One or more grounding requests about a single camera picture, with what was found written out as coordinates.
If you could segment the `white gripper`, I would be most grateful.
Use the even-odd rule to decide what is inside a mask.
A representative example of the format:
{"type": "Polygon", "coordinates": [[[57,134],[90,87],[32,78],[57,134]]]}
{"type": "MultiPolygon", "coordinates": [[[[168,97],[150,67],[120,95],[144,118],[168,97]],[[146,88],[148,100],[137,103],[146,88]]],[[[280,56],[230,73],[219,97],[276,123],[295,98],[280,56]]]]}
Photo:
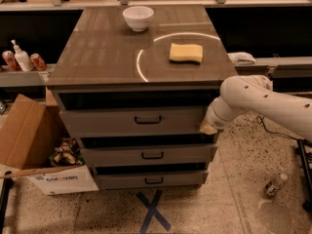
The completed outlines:
{"type": "Polygon", "coordinates": [[[200,132],[214,135],[217,130],[223,130],[233,120],[232,109],[223,99],[215,99],[208,107],[206,117],[200,125],[200,132]]]}

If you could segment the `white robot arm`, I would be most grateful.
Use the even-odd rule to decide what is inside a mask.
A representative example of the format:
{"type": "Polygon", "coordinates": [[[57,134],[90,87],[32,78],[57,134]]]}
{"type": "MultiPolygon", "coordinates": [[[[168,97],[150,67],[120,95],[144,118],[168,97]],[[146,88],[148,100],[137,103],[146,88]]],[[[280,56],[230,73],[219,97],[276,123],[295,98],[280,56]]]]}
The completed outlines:
{"type": "Polygon", "coordinates": [[[237,116],[256,112],[297,135],[312,141],[312,99],[273,91],[273,82],[263,75],[232,76],[209,105],[200,132],[214,135],[237,116]]]}

